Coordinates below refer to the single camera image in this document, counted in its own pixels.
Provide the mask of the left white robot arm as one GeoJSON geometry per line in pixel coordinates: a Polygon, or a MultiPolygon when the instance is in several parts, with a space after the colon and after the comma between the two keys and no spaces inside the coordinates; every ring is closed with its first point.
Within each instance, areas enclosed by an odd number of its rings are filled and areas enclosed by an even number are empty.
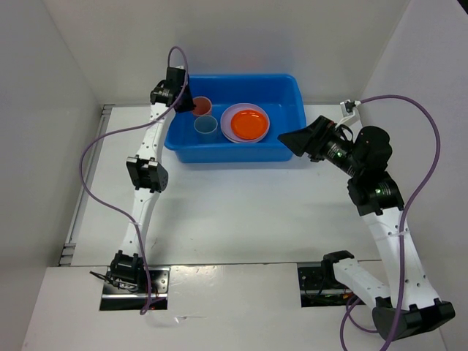
{"type": "Polygon", "coordinates": [[[110,264],[111,279],[119,280],[129,292],[153,292],[145,265],[144,247],[154,206],[167,188],[169,175],[162,165],[162,150],[169,126],[177,112],[195,108],[183,66],[168,67],[166,78],[150,93],[150,119],[143,141],[134,156],[126,160],[134,190],[131,219],[124,239],[110,264]]]}

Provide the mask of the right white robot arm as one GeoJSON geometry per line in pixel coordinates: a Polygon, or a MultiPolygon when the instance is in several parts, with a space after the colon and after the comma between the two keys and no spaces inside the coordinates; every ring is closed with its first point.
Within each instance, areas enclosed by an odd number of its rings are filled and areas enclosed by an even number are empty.
{"type": "Polygon", "coordinates": [[[350,289],[370,309],[377,333],[387,344],[433,331],[452,320],[453,304],[442,301],[423,269],[409,228],[405,204],[386,168],[390,137],[379,127],[364,127],[355,139],[347,127],[319,116],[303,129],[278,136],[296,156],[329,161],[350,178],[347,190],[377,245],[388,283],[363,269],[346,250],[326,254],[320,278],[328,287],[350,289]]]}

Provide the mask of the pink plastic plate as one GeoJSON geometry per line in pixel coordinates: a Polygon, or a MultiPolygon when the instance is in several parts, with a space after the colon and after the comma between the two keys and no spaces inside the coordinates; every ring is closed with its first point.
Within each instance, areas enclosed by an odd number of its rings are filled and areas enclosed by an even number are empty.
{"type": "Polygon", "coordinates": [[[245,144],[253,144],[253,143],[259,143],[262,141],[266,135],[253,139],[253,140],[246,140],[246,139],[241,139],[241,138],[232,138],[231,136],[227,134],[223,134],[230,142],[232,143],[245,143],[245,144]]]}

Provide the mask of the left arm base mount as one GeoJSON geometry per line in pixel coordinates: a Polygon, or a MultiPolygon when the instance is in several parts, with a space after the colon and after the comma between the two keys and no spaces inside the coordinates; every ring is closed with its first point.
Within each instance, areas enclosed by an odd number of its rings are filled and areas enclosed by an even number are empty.
{"type": "MultiPolygon", "coordinates": [[[[166,310],[170,267],[150,268],[151,277],[151,305],[150,311],[166,310]]],[[[121,279],[111,280],[110,269],[106,274],[89,272],[103,282],[99,310],[102,312],[141,310],[147,301],[146,278],[141,286],[136,283],[124,282],[121,279]]]]}

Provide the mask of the salmon pink plastic cup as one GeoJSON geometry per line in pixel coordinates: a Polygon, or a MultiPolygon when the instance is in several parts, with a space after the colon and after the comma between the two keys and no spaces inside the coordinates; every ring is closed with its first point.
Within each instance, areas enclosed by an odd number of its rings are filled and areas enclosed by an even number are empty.
{"type": "Polygon", "coordinates": [[[194,97],[193,98],[194,109],[192,110],[192,114],[194,116],[207,116],[211,115],[212,111],[212,102],[208,97],[194,97]]]}

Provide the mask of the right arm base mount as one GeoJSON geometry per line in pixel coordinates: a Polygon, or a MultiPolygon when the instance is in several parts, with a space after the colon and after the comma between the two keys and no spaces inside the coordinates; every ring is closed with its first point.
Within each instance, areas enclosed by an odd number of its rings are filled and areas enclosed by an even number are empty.
{"type": "Polygon", "coordinates": [[[343,284],[327,282],[320,263],[299,263],[297,273],[303,308],[344,306],[354,296],[343,284]]]}

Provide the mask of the blue plastic cup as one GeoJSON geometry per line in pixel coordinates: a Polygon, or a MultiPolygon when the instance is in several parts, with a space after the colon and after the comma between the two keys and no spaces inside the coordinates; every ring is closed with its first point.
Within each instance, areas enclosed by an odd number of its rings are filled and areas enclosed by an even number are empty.
{"type": "Polygon", "coordinates": [[[218,121],[209,115],[198,116],[194,128],[199,143],[215,143],[218,137],[218,121]]]}

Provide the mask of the lilac plastic plate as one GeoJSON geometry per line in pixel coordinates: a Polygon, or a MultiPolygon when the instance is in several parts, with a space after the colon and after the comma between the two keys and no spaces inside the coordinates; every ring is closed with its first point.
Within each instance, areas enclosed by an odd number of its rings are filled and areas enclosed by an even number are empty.
{"type": "MultiPolygon", "coordinates": [[[[239,137],[235,136],[233,131],[231,130],[230,122],[231,122],[231,118],[234,116],[235,113],[237,113],[240,110],[245,110],[245,109],[252,109],[252,110],[256,110],[258,112],[261,112],[261,113],[265,114],[267,116],[267,118],[269,119],[268,114],[260,106],[249,104],[249,103],[234,104],[234,105],[229,106],[229,108],[226,109],[225,112],[223,112],[222,117],[220,118],[220,128],[221,128],[221,131],[222,131],[223,134],[227,134],[227,135],[231,136],[232,138],[239,138],[239,137]]],[[[270,125],[271,125],[271,123],[270,123],[270,119],[269,119],[268,131],[270,129],[270,125]]]]}

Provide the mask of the orange plastic plate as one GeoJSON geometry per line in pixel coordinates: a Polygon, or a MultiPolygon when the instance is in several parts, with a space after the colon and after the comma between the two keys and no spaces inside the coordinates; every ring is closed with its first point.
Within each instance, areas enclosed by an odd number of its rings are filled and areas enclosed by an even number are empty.
{"type": "Polygon", "coordinates": [[[240,139],[254,140],[268,131],[269,119],[256,110],[240,110],[231,118],[230,127],[234,135],[240,139]]]}

